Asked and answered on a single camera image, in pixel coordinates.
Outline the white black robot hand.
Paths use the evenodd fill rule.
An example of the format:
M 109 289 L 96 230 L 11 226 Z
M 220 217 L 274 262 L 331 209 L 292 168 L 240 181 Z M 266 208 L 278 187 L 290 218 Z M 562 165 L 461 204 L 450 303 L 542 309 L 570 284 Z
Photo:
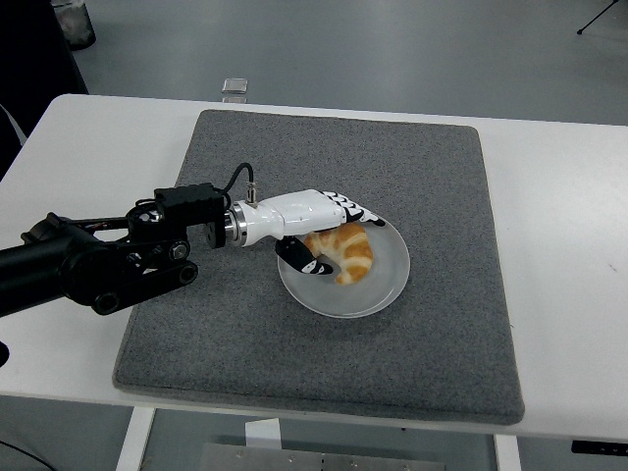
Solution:
M 293 270 L 310 275 L 328 275 L 333 268 L 318 261 L 299 239 L 313 232 L 333 230 L 346 223 L 386 222 L 346 196 L 307 189 L 262 200 L 256 204 L 238 201 L 230 209 L 233 244 L 249 246 L 264 237 L 276 240 L 277 255 Z

